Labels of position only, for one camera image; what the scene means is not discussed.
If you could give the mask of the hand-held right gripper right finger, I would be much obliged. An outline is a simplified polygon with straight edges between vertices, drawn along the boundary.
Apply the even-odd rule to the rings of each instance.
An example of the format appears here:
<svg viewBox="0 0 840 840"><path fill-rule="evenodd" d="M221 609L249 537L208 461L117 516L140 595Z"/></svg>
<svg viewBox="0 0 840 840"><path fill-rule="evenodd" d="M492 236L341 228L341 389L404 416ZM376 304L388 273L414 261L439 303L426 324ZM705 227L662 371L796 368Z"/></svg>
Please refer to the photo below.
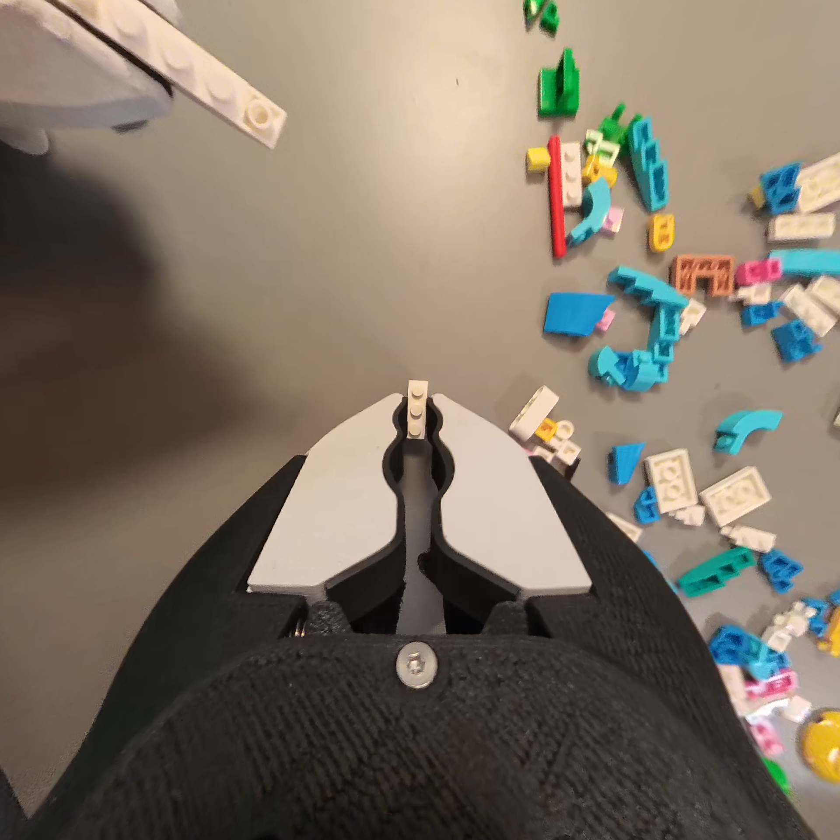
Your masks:
<svg viewBox="0 0 840 840"><path fill-rule="evenodd" d="M439 452L448 456L440 498L444 548L518 600L592 588L537 470L512 437L442 393Z"/></svg>

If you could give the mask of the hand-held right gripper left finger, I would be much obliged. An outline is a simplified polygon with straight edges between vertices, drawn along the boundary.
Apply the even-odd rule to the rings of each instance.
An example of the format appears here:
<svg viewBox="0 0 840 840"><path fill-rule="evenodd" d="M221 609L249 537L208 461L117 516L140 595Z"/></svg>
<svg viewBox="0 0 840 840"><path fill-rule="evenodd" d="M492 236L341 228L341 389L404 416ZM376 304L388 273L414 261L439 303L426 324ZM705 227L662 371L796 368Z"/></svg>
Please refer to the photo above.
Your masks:
<svg viewBox="0 0 840 840"><path fill-rule="evenodd" d="M343 421L306 454L247 580L251 593L319 601L396 536L384 458L398 439L393 393Z"/></svg>

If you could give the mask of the long white lego plate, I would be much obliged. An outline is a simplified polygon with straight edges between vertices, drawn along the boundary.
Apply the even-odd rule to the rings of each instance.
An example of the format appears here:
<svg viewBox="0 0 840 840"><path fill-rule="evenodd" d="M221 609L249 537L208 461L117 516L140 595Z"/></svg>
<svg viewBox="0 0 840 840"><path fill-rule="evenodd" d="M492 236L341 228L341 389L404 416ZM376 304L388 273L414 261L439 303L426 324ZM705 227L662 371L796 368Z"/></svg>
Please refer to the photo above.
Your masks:
<svg viewBox="0 0 840 840"><path fill-rule="evenodd" d="M57 1L53 4L205 110L268 149L276 148L287 120L283 109L147 3Z"/></svg>

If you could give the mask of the pile of loose lego pieces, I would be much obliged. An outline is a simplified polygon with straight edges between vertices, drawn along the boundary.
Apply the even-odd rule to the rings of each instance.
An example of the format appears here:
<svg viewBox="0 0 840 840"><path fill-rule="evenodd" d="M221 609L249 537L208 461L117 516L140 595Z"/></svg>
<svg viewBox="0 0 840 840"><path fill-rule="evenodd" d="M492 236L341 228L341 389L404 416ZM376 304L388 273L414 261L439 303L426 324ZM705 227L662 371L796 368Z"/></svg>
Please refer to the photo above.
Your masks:
<svg viewBox="0 0 840 840"><path fill-rule="evenodd" d="M790 128L793 107L808 99L811 92L825 93L828 98L814 99L814 107L837 106L838 73L823 79L822 70L805 79L805 67L800 58L819 57L826 51L808 33L813 28L821 35L838 36L838 20L824 19L823 13L838 13L838 2L779 2L785 9L814 13L796 19L800 24L814 24L799 36L782 20L771 14L771 2L754 2L760 8L747 9L749 2L723 2L720 13L711 8L712 2L656 2L665 11L676 6L692 13L697 20L725 24L728 31L733 13L751 12L751 17L735 34L749 35L739 40L740 49L749 52L750 67L761 76L750 82L753 93L763 92L762 105L767 123L760 123L746 113L747 106L738 106L735 122L717 120L722 115L719 99L727 99L721 91L726 86L703 83L703 96L689 101L679 100L680 124L696 134L703 145L692 158L692 171L705 175L710 139L721 134L733 151L752 148L752 140L767 144L782 131ZM792 518L802 520L811 509L817 509L827 499L832 503L828 524L816 529L828 540L834 551L838 576L838 455L834 467L836 479L826 492L812 486L812 470L803 461L807 447L815 439L807 429L794 428L794 420L803 418L804 408L796 407L795 394L781 380L780 375L824 352L824 339L836 335L838 342L838 152L822 161L804 165L801 161L762 172L751 190L749 199L753 215L766 222L767 255L760 259L739 259L729 253L688 254L673 250L684 243L676 236L676 217L669 213L673 204L674 177L668 156L662 151L662 139L655 121L648 114L635 114L623 123L625 103L619 102L611 115L604 118L597 129L588 129L583 143L562 143L553 136L547 149L528 152L529 173L547 173L549 204L556 214L552 221L553 234L561 234L561 211L580 210L581 221L565 233L564 243L554 244L554 256L562 258L581 249L595 232L614 233L616 220L622 211L616 206L616 166L624 161L635 182L639 200L647 214L647 248L655 257L657 267L669 260L668 275L659 278L648 269L618 265L604 280L605 284L633 298L647 311L647 343L641 349L614 349L609 345L596 348L588 362L589 376L603 387L619 389L624 394L645 394L660 389L675 380L675 357L679 361L679 341L697 331L697 325L708 311L738 306L740 334L764 335L768 347L772 345L775 365L745 373L741 382L748 385L733 393L740 401L739 410L721 417L711 429L704 428L702 443L716 465L728 465L730 475L697 488L696 471L690 464L690 452L677 447L663 453L647 453L645 444L632 442L616 445L609 453L608 477L615 487L623 487L634 480L635 472L643 469L645 485L635 500L633 517L629 521L607 512L606 516L633 542L638 542L644 528L662 518L681 522L684 527L701 528L704 522L720 533L728 547L696 564L677 580L666 580L677 596L688 600L708 598L709 593L725 591L748 569L759 569L767 585L780 598L790 600L797 591L797 579L805 570L802 558L784 551L784 540L768 529L755 528L745 518L754 516L772 501L766 476L755 465L741 465L735 469L733 459L750 455L749 441L758 435L756 446L773 449L773 468L781 470L777 490L790 491L785 509ZM838 787L838 699L831 704L815 706L796 695L799 690L795 668L790 663L790 646L795 637L809 633L823 657L829 655L838 662L838 587L825 597L800 597L790 606L777 605L772 621L761 634L751 633L739 625L721 625L712 635L709 647L721 672L733 709L775 774L774 761L784 752L778 733L770 722L776 708L798 727L797 749L808 770L826 784ZM784 773L778 770L777 779L787 784Z"/></svg>

